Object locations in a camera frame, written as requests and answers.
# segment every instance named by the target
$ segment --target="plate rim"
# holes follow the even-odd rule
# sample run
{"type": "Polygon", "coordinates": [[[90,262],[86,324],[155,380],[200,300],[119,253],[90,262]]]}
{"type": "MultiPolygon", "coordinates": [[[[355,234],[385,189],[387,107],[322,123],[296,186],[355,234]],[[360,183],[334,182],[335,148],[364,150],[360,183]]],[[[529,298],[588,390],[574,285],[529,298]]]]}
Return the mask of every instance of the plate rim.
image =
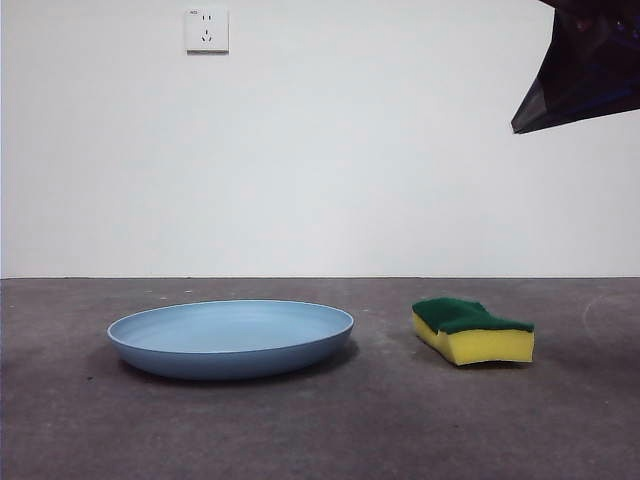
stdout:
{"type": "Polygon", "coordinates": [[[136,312],[136,313],[132,313],[131,315],[127,315],[124,316],[122,318],[119,318],[118,320],[114,321],[111,323],[111,325],[109,325],[107,327],[107,336],[109,337],[109,340],[111,340],[113,343],[117,344],[117,345],[122,345],[124,347],[127,348],[132,348],[135,350],[140,350],[140,351],[144,351],[144,352],[154,352],[154,353],[164,353],[164,354],[169,354],[169,355],[233,355],[233,354],[244,354],[244,353],[257,353],[257,352],[271,352],[274,350],[284,350],[284,349],[288,349],[288,348],[295,348],[295,347],[302,347],[305,345],[313,345],[314,343],[320,343],[320,342],[325,342],[327,340],[339,337],[341,335],[344,335],[345,333],[349,332],[351,329],[353,329],[355,325],[355,320],[353,318],[353,315],[351,315],[349,312],[347,312],[346,310],[342,310],[340,308],[336,308],[336,307],[332,307],[330,305],[323,305],[321,303],[312,303],[312,302],[301,302],[301,301],[297,301],[297,300],[277,300],[277,299],[233,299],[233,300],[205,300],[202,302],[192,302],[192,303],[178,303],[175,305],[166,305],[164,307],[158,307],[158,308],[151,308],[148,310],[142,310],[140,312],[136,312]],[[333,335],[329,335],[327,337],[323,337],[317,340],[310,340],[308,342],[300,342],[300,343],[292,343],[291,345],[284,345],[281,347],[267,347],[267,348],[254,348],[251,350],[211,350],[211,351],[207,351],[207,352],[185,352],[185,351],[175,351],[175,350],[158,350],[158,349],[154,349],[154,348],[145,348],[145,347],[141,347],[138,345],[133,345],[127,342],[124,342],[120,339],[118,339],[117,337],[115,337],[112,333],[112,329],[120,322],[123,322],[125,320],[128,320],[132,317],[135,317],[137,315],[142,315],[145,313],[150,313],[150,312],[156,312],[159,310],[167,310],[167,309],[172,309],[172,308],[180,308],[180,307],[186,307],[186,306],[191,306],[191,305],[209,305],[209,304],[220,304],[220,303],[247,303],[247,302],[256,302],[256,303],[292,303],[292,304],[296,304],[296,305],[310,305],[310,306],[314,306],[314,307],[322,307],[322,308],[326,308],[328,310],[334,310],[340,314],[346,315],[346,317],[349,319],[349,324],[343,328],[342,330],[338,331],[337,333],[333,334],[333,335]]]}

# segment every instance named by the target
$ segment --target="plate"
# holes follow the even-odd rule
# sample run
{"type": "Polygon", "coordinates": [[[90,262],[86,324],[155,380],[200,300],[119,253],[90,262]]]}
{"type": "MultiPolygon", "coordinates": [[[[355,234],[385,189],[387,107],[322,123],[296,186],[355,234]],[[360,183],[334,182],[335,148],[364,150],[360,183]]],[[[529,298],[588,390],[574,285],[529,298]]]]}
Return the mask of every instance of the plate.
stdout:
{"type": "Polygon", "coordinates": [[[174,305],[112,323],[107,335],[124,361],[189,380],[275,375],[318,362],[342,347],[353,328],[347,312],[284,300],[226,300],[174,305]]]}

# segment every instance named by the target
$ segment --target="electrical outlet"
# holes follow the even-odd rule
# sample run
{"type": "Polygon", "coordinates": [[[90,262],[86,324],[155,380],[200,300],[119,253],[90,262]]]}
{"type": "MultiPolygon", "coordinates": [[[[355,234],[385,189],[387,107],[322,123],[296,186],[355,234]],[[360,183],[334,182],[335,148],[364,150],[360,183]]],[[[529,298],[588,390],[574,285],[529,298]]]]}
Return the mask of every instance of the electrical outlet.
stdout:
{"type": "Polygon", "coordinates": [[[184,15],[187,52],[229,51],[229,11],[224,7],[192,9],[184,15]]]}

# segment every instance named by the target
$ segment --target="concrete floor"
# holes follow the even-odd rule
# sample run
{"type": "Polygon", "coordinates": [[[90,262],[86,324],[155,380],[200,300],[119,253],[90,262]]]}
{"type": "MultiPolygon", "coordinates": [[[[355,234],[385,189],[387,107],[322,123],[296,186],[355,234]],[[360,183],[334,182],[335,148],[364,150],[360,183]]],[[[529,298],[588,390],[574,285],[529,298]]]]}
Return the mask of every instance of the concrete floor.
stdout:
{"type": "Polygon", "coordinates": [[[640,279],[2,282],[2,473],[18,479],[637,479],[640,279]],[[536,324],[531,365],[456,368],[412,333],[423,297],[536,324]],[[278,298],[343,308],[305,370],[173,381],[105,329],[140,310],[278,298]]]}

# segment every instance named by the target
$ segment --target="yellow sponge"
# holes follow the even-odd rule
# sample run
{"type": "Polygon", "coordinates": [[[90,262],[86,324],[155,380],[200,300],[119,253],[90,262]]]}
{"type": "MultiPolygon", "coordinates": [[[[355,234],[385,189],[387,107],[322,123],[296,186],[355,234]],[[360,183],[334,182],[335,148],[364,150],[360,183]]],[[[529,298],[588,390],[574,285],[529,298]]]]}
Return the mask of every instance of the yellow sponge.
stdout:
{"type": "Polygon", "coordinates": [[[413,325],[424,342],[455,365],[533,359],[533,325],[493,317],[479,303],[446,298],[418,302],[413,325]]]}

